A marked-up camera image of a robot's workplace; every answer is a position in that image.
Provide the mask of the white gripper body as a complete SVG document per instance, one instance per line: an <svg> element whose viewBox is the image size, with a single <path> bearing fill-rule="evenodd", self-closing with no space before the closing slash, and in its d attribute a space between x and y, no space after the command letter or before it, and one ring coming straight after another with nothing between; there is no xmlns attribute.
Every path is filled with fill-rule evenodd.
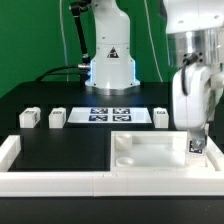
<svg viewBox="0 0 224 224"><path fill-rule="evenodd" d="M181 71L173 78L173 118L178 130L202 130L213 119L216 105L224 91L224 71L217 66L194 63L185 69L186 94Z"/></svg>

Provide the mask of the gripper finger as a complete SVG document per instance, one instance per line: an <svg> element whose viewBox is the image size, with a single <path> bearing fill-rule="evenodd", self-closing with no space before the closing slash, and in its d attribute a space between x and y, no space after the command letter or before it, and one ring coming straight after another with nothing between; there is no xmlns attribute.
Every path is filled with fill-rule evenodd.
<svg viewBox="0 0 224 224"><path fill-rule="evenodd" d="M207 136L205 130L193 130L190 132L192 146L194 149L203 150L207 145Z"/></svg>

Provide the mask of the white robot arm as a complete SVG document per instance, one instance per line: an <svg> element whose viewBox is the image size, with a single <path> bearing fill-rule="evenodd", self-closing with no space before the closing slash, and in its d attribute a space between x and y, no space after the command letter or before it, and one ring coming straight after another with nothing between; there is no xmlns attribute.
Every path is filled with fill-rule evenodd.
<svg viewBox="0 0 224 224"><path fill-rule="evenodd" d="M172 82L175 127L190 133L194 149L207 145L206 123L224 91L224 0L158 0L166 19L169 62L176 66ZM123 94L140 85L130 55L130 19L116 0L77 0L70 5L77 26L92 10L96 54L90 58L83 32L81 51L90 70L86 87L104 95Z"/></svg>

